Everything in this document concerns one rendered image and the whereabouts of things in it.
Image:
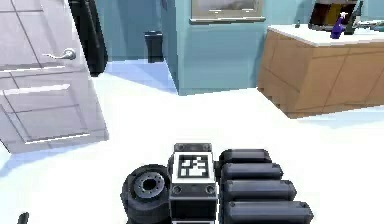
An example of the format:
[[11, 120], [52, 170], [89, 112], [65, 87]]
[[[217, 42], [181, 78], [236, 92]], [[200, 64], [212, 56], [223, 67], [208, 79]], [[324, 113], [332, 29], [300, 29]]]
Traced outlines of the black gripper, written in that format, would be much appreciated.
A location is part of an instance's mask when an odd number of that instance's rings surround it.
[[130, 173], [120, 194], [128, 218], [126, 224], [171, 224], [169, 186], [163, 165], [144, 165]]

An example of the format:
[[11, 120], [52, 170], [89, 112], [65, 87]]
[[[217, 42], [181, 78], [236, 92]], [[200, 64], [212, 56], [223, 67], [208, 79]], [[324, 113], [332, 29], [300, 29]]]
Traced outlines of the black bin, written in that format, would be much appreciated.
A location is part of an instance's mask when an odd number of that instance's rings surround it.
[[144, 33], [147, 45], [147, 59], [149, 63], [163, 62], [163, 34], [161, 31], [148, 31]]

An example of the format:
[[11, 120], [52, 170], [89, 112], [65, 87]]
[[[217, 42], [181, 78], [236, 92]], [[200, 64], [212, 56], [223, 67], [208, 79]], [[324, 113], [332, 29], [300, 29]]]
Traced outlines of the white panelled room door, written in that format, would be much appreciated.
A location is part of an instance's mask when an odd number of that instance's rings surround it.
[[[55, 60], [66, 48], [75, 60]], [[0, 0], [0, 142], [11, 154], [108, 139], [68, 0]]]

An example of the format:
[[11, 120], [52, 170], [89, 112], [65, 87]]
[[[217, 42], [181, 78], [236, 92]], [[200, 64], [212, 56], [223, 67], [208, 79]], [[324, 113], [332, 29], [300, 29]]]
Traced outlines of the framed grey picture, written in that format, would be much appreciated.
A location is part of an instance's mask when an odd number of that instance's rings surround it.
[[264, 22], [264, 0], [191, 0], [192, 24]]

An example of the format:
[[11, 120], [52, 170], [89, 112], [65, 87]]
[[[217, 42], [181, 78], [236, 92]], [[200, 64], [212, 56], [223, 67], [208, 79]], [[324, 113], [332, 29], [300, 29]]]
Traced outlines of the wooden cupboard with white worktop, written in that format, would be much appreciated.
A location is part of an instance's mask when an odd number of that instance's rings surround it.
[[257, 89], [289, 118], [384, 105], [384, 32], [271, 25]]

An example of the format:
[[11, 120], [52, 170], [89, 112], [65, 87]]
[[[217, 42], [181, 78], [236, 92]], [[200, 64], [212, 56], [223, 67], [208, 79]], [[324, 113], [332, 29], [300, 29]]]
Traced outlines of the purple spray bottle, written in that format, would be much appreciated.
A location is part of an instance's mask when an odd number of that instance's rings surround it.
[[331, 30], [331, 34], [330, 34], [331, 39], [339, 39], [340, 38], [341, 33], [343, 31], [342, 21], [345, 19], [346, 16], [347, 16], [346, 12], [340, 13], [339, 18], [337, 19], [337, 21], [335, 22], [335, 24]]

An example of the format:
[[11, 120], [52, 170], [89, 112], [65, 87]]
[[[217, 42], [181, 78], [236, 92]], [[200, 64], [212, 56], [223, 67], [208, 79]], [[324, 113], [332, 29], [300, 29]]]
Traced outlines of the black open microwave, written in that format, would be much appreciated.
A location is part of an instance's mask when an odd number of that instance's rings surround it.
[[362, 14], [363, 4], [364, 0], [315, 0], [308, 28], [330, 32], [340, 13], [345, 12], [341, 28], [347, 30], [348, 35], [352, 35]]

